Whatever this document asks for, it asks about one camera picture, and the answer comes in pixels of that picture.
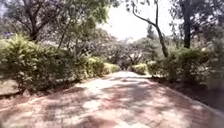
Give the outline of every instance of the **leaf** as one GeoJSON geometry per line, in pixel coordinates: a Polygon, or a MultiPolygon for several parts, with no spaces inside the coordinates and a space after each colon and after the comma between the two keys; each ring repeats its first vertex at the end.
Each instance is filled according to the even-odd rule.
{"type": "Polygon", "coordinates": [[[140,2],[140,4],[145,5],[145,2],[140,2]]]}
{"type": "Polygon", "coordinates": [[[126,10],[128,11],[128,12],[130,12],[131,10],[130,10],[130,8],[126,8],[126,10]]]}
{"type": "Polygon", "coordinates": [[[149,0],[146,0],[145,2],[146,2],[148,5],[150,5],[150,1],[149,1],[149,0]]]}
{"type": "Polygon", "coordinates": [[[158,4],[158,0],[154,0],[154,4],[158,4]]]}

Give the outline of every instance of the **paved walkway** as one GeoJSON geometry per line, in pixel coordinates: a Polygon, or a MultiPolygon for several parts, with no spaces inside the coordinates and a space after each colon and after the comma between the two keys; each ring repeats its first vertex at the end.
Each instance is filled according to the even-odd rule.
{"type": "Polygon", "coordinates": [[[0,109],[0,128],[223,128],[224,116],[131,72],[0,109]]]}

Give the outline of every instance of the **tree trunk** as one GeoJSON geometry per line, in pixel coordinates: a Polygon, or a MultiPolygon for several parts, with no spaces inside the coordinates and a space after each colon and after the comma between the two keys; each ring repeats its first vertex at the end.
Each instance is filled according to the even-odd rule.
{"type": "Polygon", "coordinates": [[[190,23],[190,0],[184,0],[181,5],[184,16],[184,47],[190,48],[191,46],[191,23],[190,23]]]}
{"type": "Polygon", "coordinates": [[[33,32],[30,34],[30,41],[34,41],[37,43],[37,32],[33,32]]]}
{"type": "Polygon", "coordinates": [[[165,45],[165,42],[164,42],[164,38],[163,38],[163,35],[162,35],[162,32],[160,30],[160,28],[158,26],[155,26],[156,30],[157,30],[157,33],[159,35],[159,42],[162,46],[162,52],[163,52],[163,55],[164,57],[168,57],[169,56],[169,53],[168,53],[168,50],[166,48],[166,45],[165,45]]]}

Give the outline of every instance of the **sky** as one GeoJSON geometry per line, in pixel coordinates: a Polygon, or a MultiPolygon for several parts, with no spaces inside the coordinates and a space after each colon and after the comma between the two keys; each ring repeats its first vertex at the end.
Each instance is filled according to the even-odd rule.
{"type": "MultiPolygon", "coordinates": [[[[171,27],[169,23],[172,18],[169,14],[171,4],[169,0],[160,0],[159,2],[159,26],[165,35],[171,35],[171,27]]],[[[141,6],[144,18],[150,18],[155,21],[155,7],[141,6]]],[[[118,40],[137,40],[146,37],[148,24],[135,17],[131,12],[126,11],[126,6],[121,5],[118,8],[111,8],[109,10],[109,19],[107,24],[102,25],[102,28],[107,30],[111,35],[118,38],[118,40]]]]}

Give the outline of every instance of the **tree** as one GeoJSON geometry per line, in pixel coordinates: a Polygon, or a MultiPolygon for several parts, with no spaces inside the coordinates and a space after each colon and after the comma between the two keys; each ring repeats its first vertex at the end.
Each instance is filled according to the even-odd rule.
{"type": "Polygon", "coordinates": [[[157,57],[157,46],[155,46],[152,40],[148,38],[142,38],[130,43],[128,44],[128,48],[126,55],[130,59],[132,65],[150,59],[154,60],[157,57]]]}
{"type": "Polygon", "coordinates": [[[1,4],[6,8],[2,19],[15,22],[30,40],[56,36],[60,47],[80,32],[80,28],[94,28],[96,23],[106,21],[110,3],[107,0],[2,0],[1,4]]]}
{"type": "Polygon", "coordinates": [[[184,47],[190,48],[191,39],[203,35],[211,40],[219,35],[217,26],[221,27],[224,19],[223,0],[171,0],[170,13],[174,19],[182,19],[181,31],[184,33],[184,47]]]}
{"type": "Polygon", "coordinates": [[[121,61],[126,60],[126,51],[127,51],[127,42],[126,41],[117,41],[114,40],[110,43],[107,43],[104,47],[104,55],[108,61],[113,64],[120,64],[121,61]]]}
{"type": "Polygon", "coordinates": [[[114,42],[116,42],[115,37],[111,36],[106,30],[97,28],[92,31],[88,41],[81,43],[78,49],[84,51],[82,54],[106,58],[108,49],[113,47],[114,42]]]}
{"type": "MultiPolygon", "coordinates": [[[[155,22],[152,22],[149,18],[143,18],[139,15],[140,12],[141,12],[141,10],[139,10],[139,6],[140,6],[139,3],[141,5],[147,5],[148,7],[150,7],[150,1],[149,0],[144,0],[144,1],[141,1],[141,2],[139,2],[138,0],[131,0],[132,13],[134,14],[134,16],[136,16],[137,18],[147,22],[149,25],[153,26],[156,29],[157,34],[159,36],[160,44],[162,46],[163,55],[164,55],[164,57],[168,57],[168,55],[169,55],[168,50],[167,50],[167,47],[165,45],[163,34],[162,34],[161,29],[159,27],[159,0],[154,0],[154,4],[156,6],[155,22]]],[[[127,4],[127,11],[131,11],[131,9],[129,8],[129,4],[127,4]]]]}

